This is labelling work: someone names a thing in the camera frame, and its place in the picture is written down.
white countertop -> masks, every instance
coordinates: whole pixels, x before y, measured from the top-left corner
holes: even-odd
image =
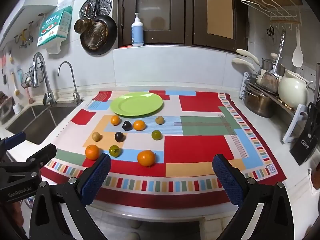
[[[105,89],[105,91],[110,90],[132,90],[130,87],[122,88],[112,88]],[[165,90],[165,87],[144,87],[145,90]],[[212,91],[221,92],[219,90],[210,89],[195,89],[195,88],[179,88],[184,90],[197,90],[197,91]],[[304,235],[308,226],[311,226],[319,215],[318,212],[318,201],[319,194],[312,195],[311,185],[308,178],[308,168],[314,168],[316,164],[320,161],[320,153],[316,149],[313,156],[305,162],[303,165],[298,166],[294,158],[289,152],[290,144],[282,144],[282,137],[286,132],[287,125],[285,125],[277,116],[270,119],[260,117],[249,109],[246,108],[243,101],[238,98],[238,93],[234,91],[225,91],[230,93],[231,99],[234,101],[237,108],[245,115],[249,122],[255,127],[257,132],[262,136],[267,145],[269,146],[271,152],[280,164],[287,180],[284,182],[289,200],[292,208],[292,214],[295,226],[295,236],[296,239],[301,239]],[[84,102],[82,104],[87,104],[92,100],[94,95],[84,97]],[[47,144],[51,143],[61,129],[74,117],[74,115],[79,111],[81,106],[74,109],[43,141],[42,144],[36,145],[34,143],[25,141],[15,148],[11,149],[9,153],[17,162],[25,161],[29,156],[42,149]],[[0,138],[10,137],[11,132],[7,131],[7,127],[14,119],[13,117],[9,122],[0,126]],[[54,182],[43,178],[43,180],[48,181],[50,184]],[[224,219],[229,222],[233,214],[235,213],[237,206],[231,203],[224,203],[220,205],[201,207],[201,208],[190,208],[190,209],[177,209],[177,210],[157,210],[157,209],[147,209],[147,208],[137,208],[128,207],[112,203],[104,203],[101,201],[94,201],[93,205],[96,208],[105,210],[116,216],[124,216],[127,218],[136,218],[139,220],[149,220],[149,221],[186,221],[186,220],[200,220],[205,218],[206,220],[212,219]]]

orange fruit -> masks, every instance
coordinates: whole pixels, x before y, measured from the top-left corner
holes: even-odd
[[[114,115],[113,117],[111,117],[110,122],[111,122],[113,125],[118,125],[118,124],[120,123],[120,117],[117,116],[117,115]]]
[[[86,147],[85,156],[87,156],[89,160],[95,161],[96,159],[99,158],[99,155],[100,155],[100,149],[98,146],[94,144],[90,144]]]
[[[146,123],[143,122],[142,120],[137,120],[133,123],[133,128],[135,128],[135,130],[137,131],[142,131],[143,129],[145,129],[146,127]]]
[[[137,160],[142,166],[148,167],[155,163],[156,155],[153,151],[145,150],[138,153]]]

bottle label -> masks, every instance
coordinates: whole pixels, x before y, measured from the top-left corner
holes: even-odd
[[[143,43],[143,26],[131,27],[132,44]]]

hanging frying pan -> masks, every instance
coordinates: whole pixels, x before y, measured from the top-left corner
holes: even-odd
[[[101,55],[109,51],[116,41],[117,26],[107,15],[98,15],[100,0],[96,0],[92,27],[80,35],[81,45],[92,55]]]

stainless steel pot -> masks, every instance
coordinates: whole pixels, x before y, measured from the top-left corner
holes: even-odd
[[[264,69],[266,71],[269,71],[273,68],[274,64],[276,63],[276,61],[274,59],[270,59],[270,58],[263,58],[262,60],[262,64],[261,64],[261,69]],[[282,76],[284,75],[284,66],[282,64],[278,64],[278,67],[277,67],[277,74],[279,76]]]
[[[244,90],[244,104],[257,115],[270,118],[275,113],[276,103],[259,90],[247,84]]]

